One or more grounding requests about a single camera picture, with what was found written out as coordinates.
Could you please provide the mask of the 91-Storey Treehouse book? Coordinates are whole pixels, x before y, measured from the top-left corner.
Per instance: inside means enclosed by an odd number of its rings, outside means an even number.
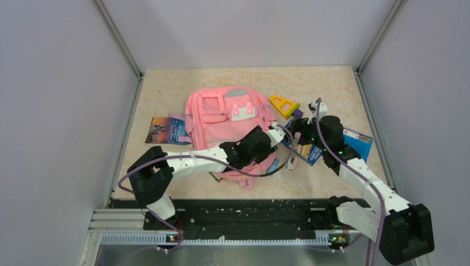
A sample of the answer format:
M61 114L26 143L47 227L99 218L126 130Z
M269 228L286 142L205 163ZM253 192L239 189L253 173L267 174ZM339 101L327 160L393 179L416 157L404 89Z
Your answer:
M290 119L285 127L292 133L292 122L294 119ZM298 144L298 137L300 133L292 134L294 137L294 153L299 159L305 161L309 165L313 165L321 157L322 150L313 145L300 145Z

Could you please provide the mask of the pink student backpack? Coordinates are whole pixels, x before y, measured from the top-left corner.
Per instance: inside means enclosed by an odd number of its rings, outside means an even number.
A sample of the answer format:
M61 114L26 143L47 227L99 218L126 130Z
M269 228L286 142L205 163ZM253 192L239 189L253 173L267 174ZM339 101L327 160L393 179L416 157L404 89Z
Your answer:
M195 91L188 99L185 127L195 150L205 150L223 142L245 137L254 127L268 130L276 122L274 110L267 98L250 88L208 88ZM253 163L244 171L256 177L266 173L275 153L265 161ZM238 172L213 172L223 179L238 181L241 188L252 189L256 177Z

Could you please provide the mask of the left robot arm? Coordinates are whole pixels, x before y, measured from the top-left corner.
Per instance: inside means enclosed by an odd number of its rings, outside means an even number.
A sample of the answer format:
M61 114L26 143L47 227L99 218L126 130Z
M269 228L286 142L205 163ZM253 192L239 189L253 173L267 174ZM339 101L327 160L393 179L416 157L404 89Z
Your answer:
M138 206L148 208L156 215L159 225L171 229L177 224L178 215L172 199L165 192L173 179L230 171L256 177L244 168L265 161L284 139L294 140L288 129L274 122L266 131L256 126L238 141L223 142L205 150L171 153L161 146L154 146L128 168L123 178L130 181L130 192Z

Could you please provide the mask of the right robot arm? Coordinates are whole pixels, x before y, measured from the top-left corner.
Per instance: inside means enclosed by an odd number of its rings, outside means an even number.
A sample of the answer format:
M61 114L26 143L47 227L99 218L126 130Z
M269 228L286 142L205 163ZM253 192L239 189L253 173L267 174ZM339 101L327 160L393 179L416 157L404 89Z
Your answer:
M404 199L373 173L346 141L338 117L293 119L288 129L300 135L299 144L320 149L326 166L352 185L371 207L367 211L346 197L332 197L325 221L331 228L352 226L373 241L372 264L379 254L390 264L400 265L435 250L430 210Z

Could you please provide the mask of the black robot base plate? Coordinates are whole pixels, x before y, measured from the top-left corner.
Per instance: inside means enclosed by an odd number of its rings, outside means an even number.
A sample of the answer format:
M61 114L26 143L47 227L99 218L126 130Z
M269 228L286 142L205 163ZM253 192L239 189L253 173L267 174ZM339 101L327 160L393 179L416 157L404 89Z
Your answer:
M320 199L174 199L176 214L161 222L131 199L113 199L110 209L138 209L144 215L144 229L190 226L292 226L296 231L338 229L351 226L334 222L326 211L328 200Z

